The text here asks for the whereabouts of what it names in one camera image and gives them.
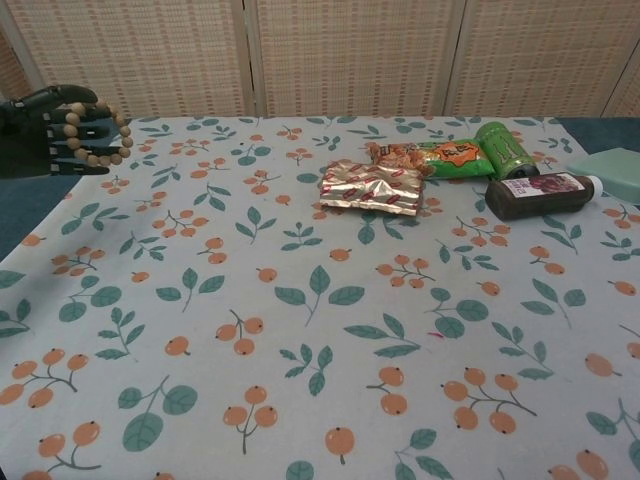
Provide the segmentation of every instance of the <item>table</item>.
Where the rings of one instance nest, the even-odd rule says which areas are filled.
[[[135,120],[0,265],[5,474],[637,477],[630,205],[505,225],[482,179],[427,182],[415,220],[316,203],[367,141],[491,120]],[[543,172],[583,152],[502,121]]]

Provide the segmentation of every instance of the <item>brown bottle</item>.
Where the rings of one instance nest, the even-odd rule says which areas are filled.
[[[602,182],[594,176],[549,173],[489,183],[485,200],[500,220],[577,212],[602,194]]]

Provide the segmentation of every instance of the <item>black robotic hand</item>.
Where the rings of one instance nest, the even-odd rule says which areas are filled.
[[[73,111],[79,114],[58,108],[63,104],[73,104]],[[115,119],[113,109],[99,102],[93,91],[76,85],[47,87],[0,104],[0,178],[108,173],[104,164],[110,163],[109,158],[111,163],[117,163],[130,151],[82,143],[111,135],[108,126],[83,123],[112,116]],[[126,126],[120,128],[121,133],[124,129],[130,134]],[[98,158],[102,166],[87,165],[96,165]]]

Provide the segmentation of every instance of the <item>food package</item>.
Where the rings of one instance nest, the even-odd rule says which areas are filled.
[[[461,178],[493,175],[493,165],[475,140],[396,143],[369,146],[376,165],[419,170],[425,177]]]
[[[320,185],[320,203],[415,216],[420,206],[422,173],[416,169],[332,162]]]

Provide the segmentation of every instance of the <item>wooden bead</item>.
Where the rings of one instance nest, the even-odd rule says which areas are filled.
[[[75,152],[73,152],[73,156],[78,160],[85,161],[87,157],[89,157],[89,152],[87,152],[84,148],[79,148]]]
[[[84,108],[84,105],[82,105],[80,102],[72,103],[71,111],[76,115],[80,115],[81,117],[84,117],[87,114],[87,110]]]
[[[67,146],[71,150],[77,150],[78,148],[80,148],[81,145],[82,145],[82,142],[80,141],[79,138],[77,137],[67,138]]]
[[[78,129],[76,127],[74,127],[73,125],[65,125],[64,127],[62,127],[62,131],[64,132],[64,134],[67,137],[77,137],[78,136]]]
[[[113,118],[113,121],[116,122],[116,125],[119,127],[124,127],[127,124],[127,120],[120,113]]]
[[[80,125],[80,117],[78,116],[77,113],[69,112],[65,115],[64,119],[66,120],[67,123],[70,123],[71,125],[75,125],[76,127]]]

